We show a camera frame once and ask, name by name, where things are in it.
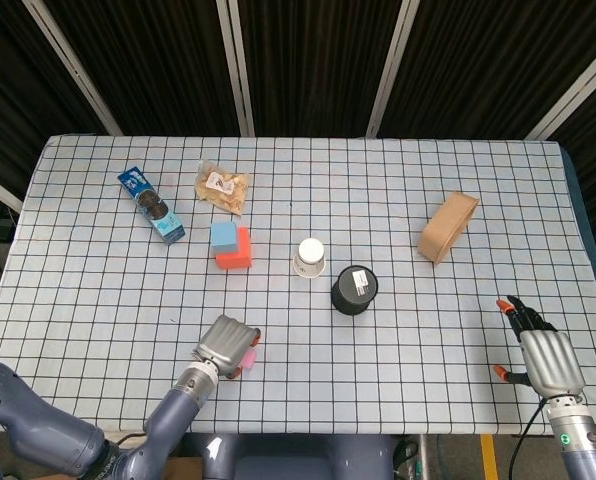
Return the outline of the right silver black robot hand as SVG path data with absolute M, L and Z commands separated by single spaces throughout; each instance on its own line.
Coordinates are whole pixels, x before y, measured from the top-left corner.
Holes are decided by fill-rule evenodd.
M 524 373 L 514 373 L 495 365 L 496 375 L 503 382 L 529 386 L 547 400 L 580 395 L 586 383 L 570 338 L 515 296 L 496 304 L 509 321 L 526 367 Z

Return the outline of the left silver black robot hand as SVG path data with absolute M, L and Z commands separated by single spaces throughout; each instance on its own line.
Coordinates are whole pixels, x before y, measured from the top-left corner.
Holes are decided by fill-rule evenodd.
M 242 364 L 260 341 L 262 332 L 257 327 L 227 315 L 220 315 L 205 332 L 193 351 L 192 359 L 211 362 L 219 376 L 235 379 L 242 373 Z

